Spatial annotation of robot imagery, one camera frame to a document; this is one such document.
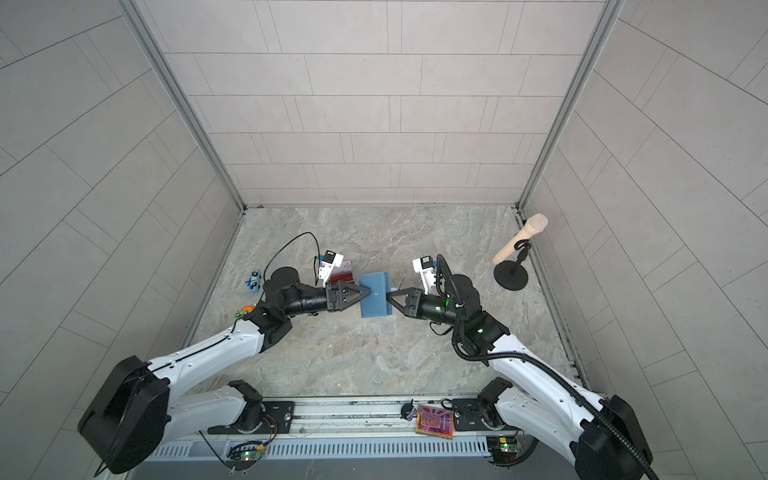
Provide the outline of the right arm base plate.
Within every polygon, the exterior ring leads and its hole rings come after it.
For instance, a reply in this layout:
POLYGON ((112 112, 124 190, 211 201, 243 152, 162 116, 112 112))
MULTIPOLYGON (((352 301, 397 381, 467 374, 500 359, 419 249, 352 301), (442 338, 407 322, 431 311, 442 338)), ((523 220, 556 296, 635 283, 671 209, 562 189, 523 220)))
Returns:
POLYGON ((444 398, 441 407, 453 415, 454 430, 458 432, 513 431, 487 402, 479 398, 444 398))

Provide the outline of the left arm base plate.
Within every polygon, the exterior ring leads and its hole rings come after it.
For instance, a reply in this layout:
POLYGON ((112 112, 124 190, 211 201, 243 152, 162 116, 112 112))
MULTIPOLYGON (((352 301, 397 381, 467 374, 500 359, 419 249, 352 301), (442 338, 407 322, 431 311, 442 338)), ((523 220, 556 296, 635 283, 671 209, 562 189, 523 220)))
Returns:
POLYGON ((263 401, 258 407, 246 409, 232 425, 208 428, 213 435, 273 435, 290 432, 295 403, 293 401, 263 401))

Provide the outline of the blue card holder wallet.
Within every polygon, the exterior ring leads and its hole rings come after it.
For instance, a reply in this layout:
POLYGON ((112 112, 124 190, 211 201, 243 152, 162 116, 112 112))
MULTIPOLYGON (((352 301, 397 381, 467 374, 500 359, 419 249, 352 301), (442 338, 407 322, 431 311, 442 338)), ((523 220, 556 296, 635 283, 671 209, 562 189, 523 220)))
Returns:
POLYGON ((391 291, 388 273, 362 275, 360 285, 369 289, 369 295, 360 302, 362 318, 381 318, 392 314, 392 305, 387 301, 387 294, 391 291))

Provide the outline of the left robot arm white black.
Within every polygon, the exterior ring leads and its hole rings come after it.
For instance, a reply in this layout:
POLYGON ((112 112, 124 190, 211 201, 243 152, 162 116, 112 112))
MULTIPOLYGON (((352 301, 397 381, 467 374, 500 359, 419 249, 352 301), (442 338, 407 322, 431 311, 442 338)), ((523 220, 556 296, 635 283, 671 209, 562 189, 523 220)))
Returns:
POLYGON ((339 281, 315 287, 301 283, 292 267, 277 269, 262 287, 263 298, 232 327, 185 349, 143 361, 120 361, 79 420, 77 430, 101 460, 101 469, 127 472, 157 447, 179 437, 225 427, 252 433, 279 430, 248 382, 234 380, 207 393, 188 392, 229 366, 265 352, 301 314, 343 311, 370 290, 339 281))

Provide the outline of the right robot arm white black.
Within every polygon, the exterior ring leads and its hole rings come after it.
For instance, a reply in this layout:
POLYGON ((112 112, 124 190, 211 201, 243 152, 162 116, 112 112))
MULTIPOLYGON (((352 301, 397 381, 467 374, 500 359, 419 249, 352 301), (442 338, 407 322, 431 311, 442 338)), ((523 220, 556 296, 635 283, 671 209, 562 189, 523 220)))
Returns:
POLYGON ((392 291, 387 301, 404 316, 452 326, 458 356, 495 370, 503 389, 490 409, 502 423, 523 430, 570 462, 581 479, 654 479, 653 454, 633 408, 604 398, 533 354, 488 313, 464 275, 441 295, 420 288, 392 291))

